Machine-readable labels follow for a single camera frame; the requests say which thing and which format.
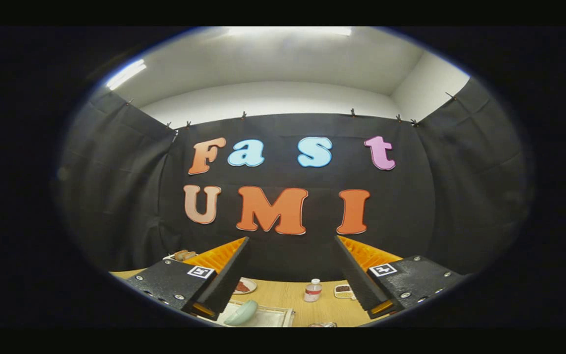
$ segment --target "plastic bottle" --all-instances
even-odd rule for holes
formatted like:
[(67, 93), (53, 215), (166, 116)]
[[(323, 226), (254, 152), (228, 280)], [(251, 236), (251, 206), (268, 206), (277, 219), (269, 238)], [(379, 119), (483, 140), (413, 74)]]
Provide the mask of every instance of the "plastic bottle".
[(320, 298), (320, 293), (322, 292), (322, 285), (320, 285), (319, 279), (312, 279), (311, 284), (305, 287), (305, 301), (314, 302)]

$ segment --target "wooden table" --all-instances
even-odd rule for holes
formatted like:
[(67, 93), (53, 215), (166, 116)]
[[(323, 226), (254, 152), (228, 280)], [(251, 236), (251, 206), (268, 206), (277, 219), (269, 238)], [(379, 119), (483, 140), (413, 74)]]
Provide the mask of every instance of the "wooden table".
[[(144, 269), (112, 272), (119, 278), (130, 278)], [(338, 327), (356, 327), (380, 318), (371, 320), (368, 313), (362, 309), (357, 300), (350, 298), (336, 298), (333, 290), (337, 285), (346, 284), (346, 280), (336, 282), (323, 282), (323, 291), (316, 302), (305, 302), (303, 294), (308, 283), (270, 282), (269, 280), (256, 280), (256, 290), (250, 294), (233, 295), (231, 298), (238, 301), (254, 300), (260, 305), (270, 307), (292, 308), (296, 316), (292, 327), (307, 327), (317, 322), (335, 322)]]

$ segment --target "pink letter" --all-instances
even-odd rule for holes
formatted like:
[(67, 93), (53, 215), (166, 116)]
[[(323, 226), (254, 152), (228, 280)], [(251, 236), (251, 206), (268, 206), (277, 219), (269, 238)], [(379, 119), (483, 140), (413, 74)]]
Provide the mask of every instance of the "pink letter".
[(395, 168), (396, 163), (394, 160), (388, 159), (388, 154), (386, 150), (392, 150), (393, 145), (390, 143), (384, 143), (384, 138), (374, 137), (364, 141), (364, 146), (370, 146), (370, 156), (372, 157), (372, 163), (375, 164), (380, 170), (391, 170)]

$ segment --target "plate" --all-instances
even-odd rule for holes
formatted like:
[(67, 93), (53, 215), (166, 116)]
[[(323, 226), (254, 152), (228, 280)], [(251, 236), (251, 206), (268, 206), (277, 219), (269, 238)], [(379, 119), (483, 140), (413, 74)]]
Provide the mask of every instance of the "plate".
[[(339, 287), (348, 287), (347, 291), (338, 291)], [(337, 298), (350, 298), (351, 300), (357, 300), (355, 294), (353, 293), (353, 289), (349, 284), (339, 284), (333, 288), (333, 295)]]
[(251, 292), (255, 291), (256, 283), (253, 282), (252, 280), (247, 279), (247, 278), (241, 278), (240, 282), (242, 282), (249, 289), (249, 291), (244, 292), (244, 291), (237, 291), (236, 290), (236, 291), (233, 292), (233, 295), (250, 294)]

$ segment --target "white tray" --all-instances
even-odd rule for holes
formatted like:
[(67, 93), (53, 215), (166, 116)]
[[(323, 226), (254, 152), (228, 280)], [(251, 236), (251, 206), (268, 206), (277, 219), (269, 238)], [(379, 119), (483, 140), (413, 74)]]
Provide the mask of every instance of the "white tray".
[(224, 321), (234, 314), (240, 306), (243, 305), (242, 301), (231, 299), (226, 305), (224, 312), (220, 314), (217, 321), (212, 321), (207, 318), (202, 318), (209, 322), (214, 322), (224, 327), (292, 327), (294, 321), (294, 310), (282, 309), (279, 307), (267, 307), (259, 305), (256, 309), (255, 315), (248, 321), (241, 325), (227, 325)]

